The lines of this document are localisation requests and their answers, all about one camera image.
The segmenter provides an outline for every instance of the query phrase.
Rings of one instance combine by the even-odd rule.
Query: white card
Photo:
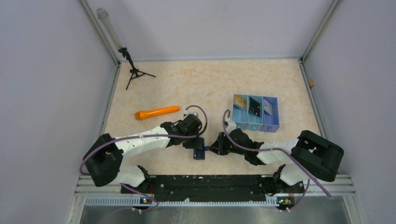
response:
[[[264,99],[264,111],[269,115],[273,115],[272,104],[270,104],[266,99]]]

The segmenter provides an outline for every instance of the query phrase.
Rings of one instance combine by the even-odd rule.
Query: table top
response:
[[[319,134],[312,105],[297,59],[275,60],[218,60],[141,62],[135,66],[156,78],[142,76],[128,84],[131,69],[121,66],[106,124],[106,133],[121,137],[140,133],[165,121],[183,119],[183,110],[189,105],[201,106],[208,116],[208,128],[203,134],[206,145],[211,145],[221,132],[224,110],[233,108],[234,94],[271,96],[278,98],[280,128],[276,133],[244,131],[255,141],[287,141],[296,138],[302,130]],[[136,120],[134,114],[172,105],[180,111],[145,120]],[[204,116],[195,108],[199,118]],[[126,161],[142,165],[151,175],[243,175],[272,174],[282,162],[254,166],[243,156],[219,156],[207,151],[205,160],[193,159],[193,150],[181,145],[153,149]]]

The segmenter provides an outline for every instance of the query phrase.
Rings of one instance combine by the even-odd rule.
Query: gray floor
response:
[[[139,215],[120,207],[86,206],[81,224],[349,224],[342,197],[306,197],[290,213],[259,207],[160,207]]]

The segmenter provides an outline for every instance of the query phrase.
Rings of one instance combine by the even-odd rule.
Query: black card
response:
[[[251,97],[249,97],[249,111],[258,117],[260,116],[260,103]]]

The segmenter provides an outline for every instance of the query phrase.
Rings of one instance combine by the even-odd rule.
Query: blue storage bin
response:
[[[251,106],[251,98],[259,103],[259,108],[256,108],[259,111],[259,114],[256,115],[252,113],[249,108]],[[247,101],[247,126],[246,130],[251,130],[251,131],[261,131],[262,126],[263,126],[263,100],[262,96],[248,96],[248,101]]]
[[[264,124],[262,126],[262,132],[272,132],[275,133],[280,124],[279,124],[279,111],[278,111],[278,99],[276,97],[263,97],[262,101],[267,100],[270,104],[272,104],[272,115],[262,110],[264,115]]]
[[[234,105],[233,105],[232,119],[235,122],[237,128],[244,130],[244,129],[246,129],[246,126],[248,125],[248,111],[235,105],[235,96],[236,95],[238,95],[241,98],[243,98],[244,100],[246,100],[246,102],[248,101],[248,95],[234,94]]]

